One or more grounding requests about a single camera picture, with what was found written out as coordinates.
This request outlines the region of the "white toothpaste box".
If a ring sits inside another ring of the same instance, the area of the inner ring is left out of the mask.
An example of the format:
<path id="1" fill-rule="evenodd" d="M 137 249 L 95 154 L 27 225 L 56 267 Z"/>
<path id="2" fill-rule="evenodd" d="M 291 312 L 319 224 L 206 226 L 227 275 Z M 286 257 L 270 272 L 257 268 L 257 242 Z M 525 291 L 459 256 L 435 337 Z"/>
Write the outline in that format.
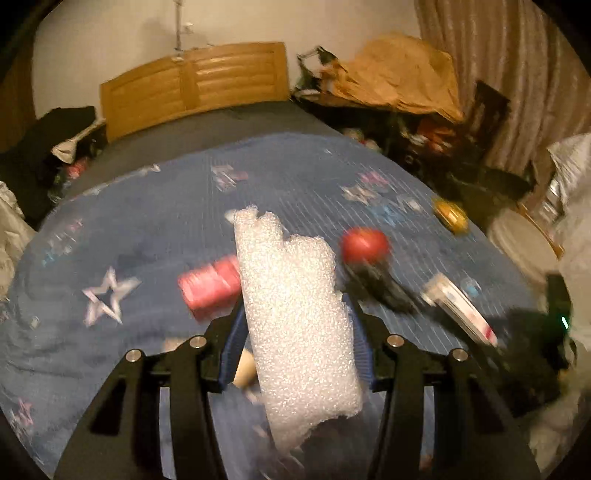
<path id="1" fill-rule="evenodd" d="M 423 287 L 421 296 L 431 306 L 438 306 L 474 341 L 492 347 L 498 338 L 490 324 L 470 299 L 447 276 L 436 274 Z"/>

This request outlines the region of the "black plastic bag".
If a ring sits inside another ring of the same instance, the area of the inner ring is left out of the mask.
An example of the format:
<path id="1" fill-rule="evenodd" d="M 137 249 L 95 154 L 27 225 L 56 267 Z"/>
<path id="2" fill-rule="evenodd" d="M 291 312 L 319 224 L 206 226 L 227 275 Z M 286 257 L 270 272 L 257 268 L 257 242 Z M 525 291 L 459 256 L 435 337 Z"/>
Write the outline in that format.
<path id="1" fill-rule="evenodd" d="M 367 294 L 394 313 L 415 314 L 419 311 L 415 298 L 394 279 L 387 260 L 345 263 L 344 267 L 349 277 Z"/>

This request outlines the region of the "white foam packing piece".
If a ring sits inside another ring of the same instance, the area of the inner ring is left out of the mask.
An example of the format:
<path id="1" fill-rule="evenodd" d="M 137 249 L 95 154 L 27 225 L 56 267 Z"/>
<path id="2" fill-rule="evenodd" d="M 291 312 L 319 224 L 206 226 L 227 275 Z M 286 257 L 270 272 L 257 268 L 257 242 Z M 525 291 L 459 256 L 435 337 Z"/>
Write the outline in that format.
<path id="1" fill-rule="evenodd" d="M 322 237 L 287 235 L 254 206 L 235 211 L 235 247 L 249 340 L 276 449 L 363 408 L 351 311 Z"/>

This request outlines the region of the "tan sponge cube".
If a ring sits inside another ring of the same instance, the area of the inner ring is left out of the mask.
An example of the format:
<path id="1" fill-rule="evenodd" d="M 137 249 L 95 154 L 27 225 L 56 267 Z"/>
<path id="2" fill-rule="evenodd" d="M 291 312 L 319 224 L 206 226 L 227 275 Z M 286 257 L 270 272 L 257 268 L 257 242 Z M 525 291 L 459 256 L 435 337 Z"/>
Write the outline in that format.
<path id="1" fill-rule="evenodd" d="M 244 348 L 240 355 L 232 384 L 239 389 L 245 389 L 256 381 L 256 376 L 256 361 L 254 361 L 252 352 Z"/>

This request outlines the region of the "white silvery plastic sheet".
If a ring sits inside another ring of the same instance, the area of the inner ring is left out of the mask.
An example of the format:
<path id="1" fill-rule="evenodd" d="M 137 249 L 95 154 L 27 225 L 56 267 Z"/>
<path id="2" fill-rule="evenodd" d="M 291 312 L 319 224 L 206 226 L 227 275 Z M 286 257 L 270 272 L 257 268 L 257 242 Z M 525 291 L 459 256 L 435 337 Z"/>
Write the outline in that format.
<path id="1" fill-rule="evenodd" d="M 590 421 L 590 135 L 548 148 L 560 187 L 563 215 L 552 235 L 565 248 L 559 272 L 573 302 L 570 338 L 577 358 L 559 399 L 540 411 L 530 430 L 530 448 L 544 475 L 567 455 Z"/>

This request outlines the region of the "white floral plastic basin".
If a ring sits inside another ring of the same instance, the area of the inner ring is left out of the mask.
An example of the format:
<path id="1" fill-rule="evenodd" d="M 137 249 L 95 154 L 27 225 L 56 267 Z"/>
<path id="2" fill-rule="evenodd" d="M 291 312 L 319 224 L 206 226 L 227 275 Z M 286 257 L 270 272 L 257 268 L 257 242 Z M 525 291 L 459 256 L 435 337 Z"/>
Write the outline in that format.
<path id="1" fill-rule="evenodd" d="M 558 272 L 564 248 L 524 209 L 503 209 L 487 229 L 488 239 L 504 253 L 532 286 L 544 289 Z"/>

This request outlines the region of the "red rectangular box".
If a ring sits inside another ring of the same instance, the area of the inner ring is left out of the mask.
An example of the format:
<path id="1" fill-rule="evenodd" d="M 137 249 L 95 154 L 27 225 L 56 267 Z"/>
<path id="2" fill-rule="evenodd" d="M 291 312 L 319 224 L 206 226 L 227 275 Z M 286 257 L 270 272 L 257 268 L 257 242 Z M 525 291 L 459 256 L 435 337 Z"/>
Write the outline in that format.
<path id="1" fill-rule="evenodd" d="M 185 272 L 178 277 L 177 284 L 193 317 L 197 321 L 211 319 L 235 304 L 242 291 L 238 257 L 228 255 Z"/>

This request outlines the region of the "red apple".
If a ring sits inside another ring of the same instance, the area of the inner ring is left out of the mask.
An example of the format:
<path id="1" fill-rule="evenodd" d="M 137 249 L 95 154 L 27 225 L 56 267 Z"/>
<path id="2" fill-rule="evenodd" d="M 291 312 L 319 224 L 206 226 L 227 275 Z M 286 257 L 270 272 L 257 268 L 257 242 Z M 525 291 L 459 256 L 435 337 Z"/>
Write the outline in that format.
<path id="1" fill-rule="evenodd" d="M 386 261 L 391 253 L 388 237 L 378 229 L 355 227 L 346 230 L 341 240 L 342 262 L 346 264 Z"/>

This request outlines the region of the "dark wooden chair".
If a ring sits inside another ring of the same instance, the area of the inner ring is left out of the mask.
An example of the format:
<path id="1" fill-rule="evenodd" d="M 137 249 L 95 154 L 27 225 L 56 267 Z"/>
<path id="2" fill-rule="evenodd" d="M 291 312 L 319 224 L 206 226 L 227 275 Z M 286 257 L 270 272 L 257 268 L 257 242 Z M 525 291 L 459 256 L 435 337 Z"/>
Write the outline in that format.
<path id="1" fill-rule="evenodd" d="M 510 100 L 482 80 L 465 123 L 465 139 L 474 162 L 480 163 L 491 148 L 510 112 Z"/>

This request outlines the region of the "black clothes pile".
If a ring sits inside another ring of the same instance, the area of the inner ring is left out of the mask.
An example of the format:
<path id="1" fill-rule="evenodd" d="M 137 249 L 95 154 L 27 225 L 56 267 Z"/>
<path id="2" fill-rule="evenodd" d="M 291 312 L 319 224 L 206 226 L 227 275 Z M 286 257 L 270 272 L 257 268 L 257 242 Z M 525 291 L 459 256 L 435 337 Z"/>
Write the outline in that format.
<path id="1" fill-rule="evenodd" d="M 52 109 L 16 146 L 1 154 L 1 181 L 16 196 L 25 221 L 33 228 L 53 207 L 48 191 L 63 164 L 51 149 L 95 120 L 96 111 L 92 105 Z"/>

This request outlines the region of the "grey bed sheet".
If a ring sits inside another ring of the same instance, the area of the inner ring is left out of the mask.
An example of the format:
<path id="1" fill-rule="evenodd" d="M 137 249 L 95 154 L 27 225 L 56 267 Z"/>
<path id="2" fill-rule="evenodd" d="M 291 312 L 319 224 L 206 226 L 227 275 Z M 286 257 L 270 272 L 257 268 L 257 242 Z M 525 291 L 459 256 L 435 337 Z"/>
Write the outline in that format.
<path id="1" fill-rule="evenodd" d="M 109 143 L 66 194 L 71 200 L 140 168 L 274 133 L 338 134 L 293 102 L 263 102 L 193 114 Z"/>

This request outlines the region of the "brown patterned curtain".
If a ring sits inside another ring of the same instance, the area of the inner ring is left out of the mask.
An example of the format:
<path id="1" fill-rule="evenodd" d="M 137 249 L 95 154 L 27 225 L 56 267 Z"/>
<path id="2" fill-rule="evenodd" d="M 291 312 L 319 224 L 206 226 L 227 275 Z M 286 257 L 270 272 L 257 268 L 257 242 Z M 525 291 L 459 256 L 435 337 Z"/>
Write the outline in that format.
<path id="1" fill-rule="evenodd" d="M 510 101 L 486 157 L 518 175 L 549 176 L 556 141 L 590 130 L 590 75 L 566 37 L 532 1 L 418 1 L 424 40 L 455 63 L 463 106 L 482 80 Z"/>

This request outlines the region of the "crumpled brown paper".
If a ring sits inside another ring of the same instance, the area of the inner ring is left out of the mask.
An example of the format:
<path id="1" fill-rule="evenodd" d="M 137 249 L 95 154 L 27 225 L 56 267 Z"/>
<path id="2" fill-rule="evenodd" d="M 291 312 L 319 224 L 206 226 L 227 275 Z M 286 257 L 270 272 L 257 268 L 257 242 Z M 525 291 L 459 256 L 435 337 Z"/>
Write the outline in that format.
<path id="1" fill-rule="evenodd" d="M 464 119 L 452 56 L 402 33 L 367 42 L 353 59 L 322 68 L 322 89 L 361 105 Z"/>

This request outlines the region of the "wooden bed headboard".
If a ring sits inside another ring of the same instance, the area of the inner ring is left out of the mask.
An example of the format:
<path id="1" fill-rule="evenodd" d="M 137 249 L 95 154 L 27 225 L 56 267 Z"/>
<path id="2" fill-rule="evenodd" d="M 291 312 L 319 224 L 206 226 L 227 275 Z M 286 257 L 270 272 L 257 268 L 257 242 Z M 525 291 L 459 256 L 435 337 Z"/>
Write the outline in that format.
<path id="1" fill-rule="evenodd" d="M 192 49 L 100 85 L 110 142 L 193 114 L 288 99 L 290 79 L 282 42 Z"/>

